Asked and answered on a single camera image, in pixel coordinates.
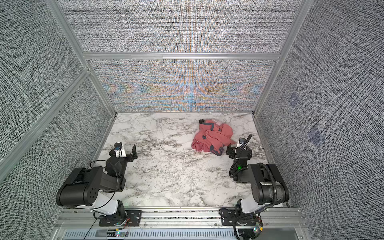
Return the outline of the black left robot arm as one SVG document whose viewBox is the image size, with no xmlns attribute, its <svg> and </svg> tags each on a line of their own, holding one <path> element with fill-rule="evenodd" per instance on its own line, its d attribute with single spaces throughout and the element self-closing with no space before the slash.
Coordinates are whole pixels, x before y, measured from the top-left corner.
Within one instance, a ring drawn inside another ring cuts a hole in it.
<svg viewBox="0 0 384 240">
<path fill-rule="evenodd" d="M 114 195 L 124 190 L 127 164 L 138 159 L 136 145 L 127 154 L 121 142 L 115 143 L 109 152 L 110 157 L 103 160 L 104 167 L 95 166 L 75 168 L 56 195 L 56 203 L 62 207 L 86 209 L 99 214 L 100 227 L 138 227 L 142 211 L 126 210 L 121 200 Z"/>
</svg>

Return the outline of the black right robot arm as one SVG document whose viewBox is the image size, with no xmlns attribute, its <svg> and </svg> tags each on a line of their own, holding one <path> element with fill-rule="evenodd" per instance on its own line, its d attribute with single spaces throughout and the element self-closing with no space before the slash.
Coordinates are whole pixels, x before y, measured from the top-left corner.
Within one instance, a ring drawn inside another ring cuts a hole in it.
<svg viewBox="0 0 384 240">
<path fill-rule="evenodd" d="M 226 154 L 234 160 L 229 176 L 237 184 L 249 184 L 251 194 L 233 209 L 219 209 L 222 225 L 231 226 L 237 240 L 254 240 L 263 231 L 261 213 L 288 202 L 289 190 L 275 164 L 248 164 L 250 148 L 228 146 Z"/>
</svg>

